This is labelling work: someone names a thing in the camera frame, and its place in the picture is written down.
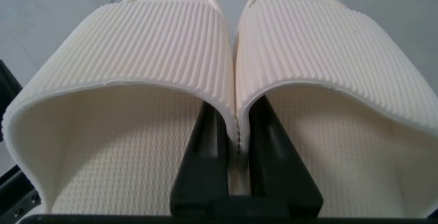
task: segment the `slide sandal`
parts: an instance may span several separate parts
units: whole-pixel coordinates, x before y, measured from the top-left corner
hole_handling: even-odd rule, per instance
[[[438,98],[372,19],[336,0],[250,0],[237,38],[241,161],[266,95],[322,193],[320,216],[438,208]]]
[[[170,214],[203,101],[237,150],[231,57],[214,0],[125,0],[94,11],[3,117],[42,213]]]

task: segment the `cream slide sandal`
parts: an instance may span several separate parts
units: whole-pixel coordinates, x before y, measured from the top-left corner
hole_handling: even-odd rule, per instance
[[[42,213],[170,214],[202,101],[237,149],[233,63],[214,0],[125,0],[87,17],[8,107]]]
[[[237,38],[243,161],[248,112],[267,95],[322,193],[320,216],[438,208],[438,98],[372,19],[336,0],[250,0]]]

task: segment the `textured insole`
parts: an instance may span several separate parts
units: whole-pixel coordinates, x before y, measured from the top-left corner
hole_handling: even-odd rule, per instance
[[[121,86],[77,94],[53,213],[170,214],[201,100]]]
[[[324,88],[267,96],[324,197],[320,216],[404,216],[391,121]]]

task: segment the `white slipper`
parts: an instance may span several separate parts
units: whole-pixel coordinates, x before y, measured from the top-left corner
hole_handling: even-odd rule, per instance
[[[42,213],[170,214],[202,100],[237,149],[227,28],[214,0],[125,0],[87,17],[3,119]]]
[[[372,19],[336,0],[250,0],[236,50],[242,161],[248,111],[267,93],[324,197],[320,216],[438,208],[438,98]]]

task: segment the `ribbed texture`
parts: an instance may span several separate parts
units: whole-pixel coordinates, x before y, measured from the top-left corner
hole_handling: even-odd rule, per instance
[[[346,8],[303,0],[252,4],[240,21],[236,73],[244,153],[248,108],[284,84],[334,88],[385,116],[438,134],[438,98],[424,78],[373,20]]]
[[[225,28],[222,15],[203,3],[103,6],[66,39],[9,110],[55,92],[144,82],[194,93],[233,121],[233,66],[226,60],[231,51]],[[227,131],[235,138],[233,125],[229,122]]]
[[[231,50],[214,5],[105,5],[15,98],[3,119],[5,141],[45,212],[169,214],[200,100],[148,85],[212,104],[237,146]]]

